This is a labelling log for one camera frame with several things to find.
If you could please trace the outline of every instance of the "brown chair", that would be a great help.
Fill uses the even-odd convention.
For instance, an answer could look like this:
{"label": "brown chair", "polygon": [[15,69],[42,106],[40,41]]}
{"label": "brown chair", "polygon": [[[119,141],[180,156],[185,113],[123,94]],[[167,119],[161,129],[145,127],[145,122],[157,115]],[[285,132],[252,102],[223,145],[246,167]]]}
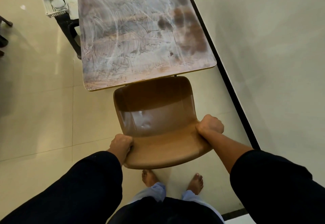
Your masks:
{"label": "brown chair", "polygon": [[159,169],[179,165],[209,152],[197,133],[191,84],[186,77],[165,77],[130,84],[114,92],[117,116],[134,146],[124,166]]}

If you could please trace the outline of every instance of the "foot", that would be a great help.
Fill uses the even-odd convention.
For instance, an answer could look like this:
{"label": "foot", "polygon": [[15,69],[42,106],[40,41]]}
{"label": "foot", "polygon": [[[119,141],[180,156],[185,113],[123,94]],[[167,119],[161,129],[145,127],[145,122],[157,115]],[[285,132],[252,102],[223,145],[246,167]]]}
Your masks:
{"label": "foot", "polygon": [[191,190],[195,195],[199,195],[203,188],[203,177],[196,173],[193,179],[190,181],[187,190]]}
{"label": "foot", "polygon": [[142,181],[147,187],[151,187],[157,182],[159,182],[155,173],[150,169],[142,170]]}

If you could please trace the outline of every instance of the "fist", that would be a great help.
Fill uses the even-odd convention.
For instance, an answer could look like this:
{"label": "fist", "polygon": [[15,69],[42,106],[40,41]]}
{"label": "fist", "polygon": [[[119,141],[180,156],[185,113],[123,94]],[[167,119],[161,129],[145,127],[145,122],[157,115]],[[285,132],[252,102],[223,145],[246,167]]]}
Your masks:
{"label": "fist", "polygon": [[110,148],[107,151],[113,153],[119,160],[120,164],[123,165],[126,155],[130,151],[133,142],[134,140],[132,137],[117,134],[112,140]]}
{"label": "fist", "polygon": [[212,115],[205,115],[204,118],[195,126],[197,132],[203,136],[206,131],[212,130],[223,133],[225,130],[222,122]]}

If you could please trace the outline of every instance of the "pant leg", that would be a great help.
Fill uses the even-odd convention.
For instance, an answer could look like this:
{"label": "pant leg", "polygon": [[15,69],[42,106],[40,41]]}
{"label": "pant leg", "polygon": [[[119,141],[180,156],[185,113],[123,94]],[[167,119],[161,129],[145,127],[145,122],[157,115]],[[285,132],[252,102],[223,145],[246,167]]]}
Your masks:
{"label": "pant leg", "polygon": [[198,195],[195,195],[191,190],[187,190],[182,194],[182,200],[196,202],[198,204],[208,207],[209,209],[213,210],[214,213],[217,214],[217,216],[223,221],[223,223],[225,223],[221,214],[215,208],[204,202]]}
{"label": "pant leg", "polygon": [[163,183],[161,182],[157,182],[156,184],[154,184],[151,187],[148,187],[142,191],[140,191],[139,193],[137,193],[133,199],[131,200],[131,202],[129,202],[128,204],[131,204],[135,201],[138,201],[144,197],[153,197],[157,202],[158,201],[164,201],[165,197],[166,197],[166,187]]}

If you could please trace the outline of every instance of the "white basket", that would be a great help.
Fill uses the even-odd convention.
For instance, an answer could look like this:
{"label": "white basket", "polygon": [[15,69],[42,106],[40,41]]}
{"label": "white basket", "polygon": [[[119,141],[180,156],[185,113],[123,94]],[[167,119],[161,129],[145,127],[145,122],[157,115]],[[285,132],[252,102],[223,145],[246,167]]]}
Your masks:
{"label": "white basket", "polygon": [[67,4],[65,4],[63,8],[57,9],[52,6],[52,4],[51,4],[52,0],[42,0],[42,1],[43,1],[44,8],[45,8],[45,14],[50,18],[58,16],[58,15],[62,15],[66,12],[69,13],[69,8],[68,8]]}

